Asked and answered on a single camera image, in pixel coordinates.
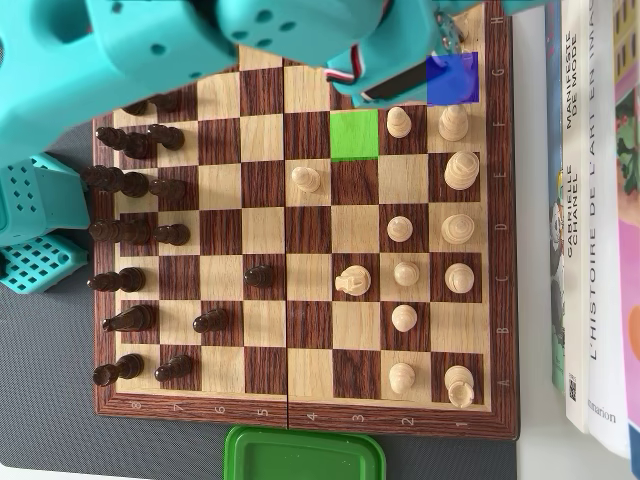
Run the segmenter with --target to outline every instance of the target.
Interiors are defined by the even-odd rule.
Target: green container
[[[366,435],[233,427],[224,480],[384,480],[384,452]]]

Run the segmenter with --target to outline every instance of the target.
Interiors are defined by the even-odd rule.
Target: chessboard
[[[355,110],[320,69],[239,48],[238,65],[179,90],[179,108],[143,116],[122,110],[94,127],[146,132],[160,123],[181,129],[177,151],[154,146],[136,160],[94,140],[94,164],[179,179],[178,201],[92,191],[93,220],[184,224],[182,246],[96,242],[95,272],[138,267],[146,285],[135,293],[95,293],[95,364],[128,353],[144,358],[130,380],[94,387],[101,415],[269,425],[282,428],[419,435],[515,438],[517,381],[515,191],[511,21],[497,2],[466,12],[464,48],[478,52],[479,102],[466,104],[469,131],[445,141],[444,107],[403,105],[411,119],[401,139],[387,130],[385,110]],[[480,171],[466,190],[444,180],[450,157],[476,154]],[[313,193],[292,181],[296,167],[320,176]],[[444,241],[455,214],[475,229],[464,244]],[[388,222],[412,222],[394,242]],[[419,280],[394,281],[401,261]],[[470,267],[474,284],[452,293],[445,272]],[[243,272],[273,268],[270,288],[243,283]],[[336,290],[351,265],[371,286],[360,296]],[[101,321],[136,304],[155,315],[151,330],[110,332]],[[409,305],[417,323],[394,327]],[[196,333],[192,322],[214,308],[227,328]],[[172,356],[193,361],[185,377],[159,383],[154,370]],[[399,394],[389,372],[409,365],[415,379]],[[472,375],[471,404],[450,401],[445,373]]]

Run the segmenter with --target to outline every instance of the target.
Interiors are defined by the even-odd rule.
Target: dark chess piece
[[[193,329],[198,333],[224,330],[227,325],[229,325],[229,317],[222,308],[214,308],[193,321]]]
[[[191,358],[186,355],[176,355],[156,369],[155,377],[159,382],[166,382],[167,380],[189,375],[191,368]]]
[[[102,329],[105,332],[141,332],[153,327],[153,310],[149,305],[134,305],[115,317],[105,318]]]
[[[141,290],[145,284],[144,272],[139,268],[129,267],[120,270],[120,273],[100,273],[87,282],[87,286],[96,292],[123,292],[133,293]]]
[[[168,150],[180,150],[184,145],[184,133],[176,127],[165,125],[149,125],[147,133],[156,143],[161,143]]]
[[[182,200],[187,191],[187,185],[182,180],[151,180],[149,193],[169,201]]]
[[[184,245],[191,238],[191,233],[186,225],[176,223],[175,225],[163,225],[153,230],[153,237],[157,242],[168,243],[179,247]]]
[[[137,377],[144,370],[144,360],[137,353],[130,353],[120,357],[115,365],[107,363],[100,365],[93,371],[93,383],[98,387],[106,387],[119,378],[130,380]]]
[[[273,285],[273,268],[269,265],[258,265],[244,272],[244,283],[250,287],[267,288]]]

